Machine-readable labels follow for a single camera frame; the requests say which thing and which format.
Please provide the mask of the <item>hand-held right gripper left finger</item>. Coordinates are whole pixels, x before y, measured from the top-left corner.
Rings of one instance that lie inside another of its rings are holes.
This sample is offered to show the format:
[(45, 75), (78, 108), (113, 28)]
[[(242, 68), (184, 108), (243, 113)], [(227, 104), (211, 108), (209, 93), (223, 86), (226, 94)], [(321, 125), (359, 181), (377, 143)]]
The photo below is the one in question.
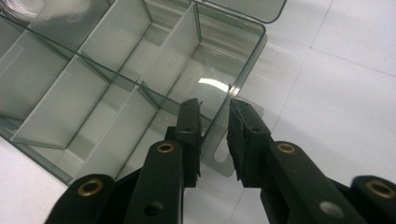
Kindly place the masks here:
[(169, 126), (165, 134), (166, 140), (182, 145), (185, 188), (195, 188), (200, 176), (201, 133), (200, 105), (197, 98), (192, 98), (180, 105), (177, 124)]

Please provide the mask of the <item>smoky clear plastic organizer box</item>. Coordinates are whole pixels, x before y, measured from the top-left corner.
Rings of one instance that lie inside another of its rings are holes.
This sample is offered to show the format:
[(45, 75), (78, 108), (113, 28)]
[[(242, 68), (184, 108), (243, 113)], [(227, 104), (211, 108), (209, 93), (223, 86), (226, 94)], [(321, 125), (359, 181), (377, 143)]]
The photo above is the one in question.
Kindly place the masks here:
[(0, 8), (0, 138), (65, 183), (122, 177), (197, 98), (203, 164), (287, 0), (49, 0), (32, 21)]

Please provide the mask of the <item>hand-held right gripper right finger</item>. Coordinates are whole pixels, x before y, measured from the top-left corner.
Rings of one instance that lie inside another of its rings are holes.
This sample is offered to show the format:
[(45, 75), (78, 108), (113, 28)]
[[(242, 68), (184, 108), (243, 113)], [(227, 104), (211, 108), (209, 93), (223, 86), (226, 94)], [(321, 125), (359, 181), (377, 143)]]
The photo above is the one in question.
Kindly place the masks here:
[(271, 132), (255, 108), (245, 101), (232, 99), (227, 145), (237, 179), (245, 188), (261, 186), (261, 155), (271, 142)]

